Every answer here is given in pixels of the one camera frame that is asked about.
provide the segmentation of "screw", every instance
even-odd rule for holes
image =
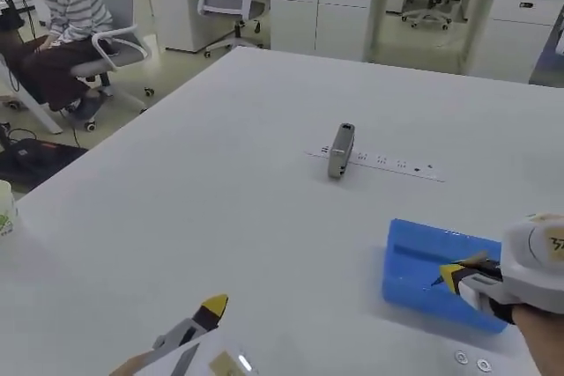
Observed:
[[[468,358],[466,357],[466,354],[464,354],[462,351],[455,352],[455,359],[461,365],[468,364]]]
[[[478,360],[476,364],[478,365],[479,370],[484,373],[490,373],[492,371],[492,366],[483,358]]]

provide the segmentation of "blue tray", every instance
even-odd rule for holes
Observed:
[[[507,323],[478,312],[446,284],[431,286],[439,266],[480,251],[500,260],[501,243],[405,220],[391,221],[384,262],[382,295],[390,303],[499,334]]]

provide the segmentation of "white cup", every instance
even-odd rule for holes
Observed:
[[[0,238],[15,232],[18,226],[19,214],[11,184],[0,180]]]

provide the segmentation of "woman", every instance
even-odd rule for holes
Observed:
[[[95,33],[112,29],[112,17],[102,0],[45,0],[51,12],[49,34],[10,52],[6,62],[14,76],[40,103],[53,111],[81,99],[74,115],[95,115],[104,95],[71,76],[81,63],[100,59],[92,44]]]

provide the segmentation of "sticker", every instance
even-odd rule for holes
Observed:
[[[546,228],[546,247],[554,262],[564,262],[564,228]]]

